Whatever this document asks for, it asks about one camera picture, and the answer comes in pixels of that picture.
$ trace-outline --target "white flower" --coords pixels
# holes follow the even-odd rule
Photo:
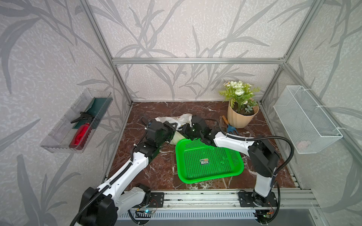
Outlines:
[[[242,95],[243,93],[244,93],[244,90],[242,90],[242,89],[235,90],[235,94],[238,96]]]

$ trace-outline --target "green mesh basket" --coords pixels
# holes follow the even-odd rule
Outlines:
[[[237,176],[244,170],[240,153],[183,139],[176,145],[177,173],[186,184]]]

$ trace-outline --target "wooden handle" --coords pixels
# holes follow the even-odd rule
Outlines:
[[[229,124],[229,122],[228,122],[228,120],[226,119],[225,115],[223,115],[223,120],[224,120],[224,122],[225,122],[227,125]]]

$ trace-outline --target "leaf pattern wallpaper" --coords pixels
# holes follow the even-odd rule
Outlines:
[[[325,1],[288,63],[362,144],[362,1]],[[263,103],[277,134],[286,135],[273,109],[286,85],[283,72]],[[362,167],[341,141],[291,162],[303,188],[311,188],[330,225],[360,225]]]
[[[112,57],[279,58],[312,0],[89,2]],[[223,100],[218,90],[229,80],[265,90],[277,65],[117,67],[134,100],[202,101]]]
[[[103,180],[128,101],[78,1],[0,1],[0,225],[70,223]],[[85,88],[113,102],[82,154],[40,147]]]

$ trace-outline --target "red wire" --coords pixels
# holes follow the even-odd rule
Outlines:
[[[152,199],[152,200],[151,200],[151,202],[152,202],[152,201],[155,201],[155,202],[156,202],[156,205],[157,205],[157,206],[156,206],[156,210],[157,210],[157,207],[158,207],[158,203],[157,203],[157,201],[156,201],[156,200],[154,200],[154,199]]]
[[[274,209],[273,209],[272,204],[270,202],[269,202],[269,205],[270,205],[270,208],[273,210],[273,212],[269,211],[269,214],[272,214],[272,213],[274,213]]]

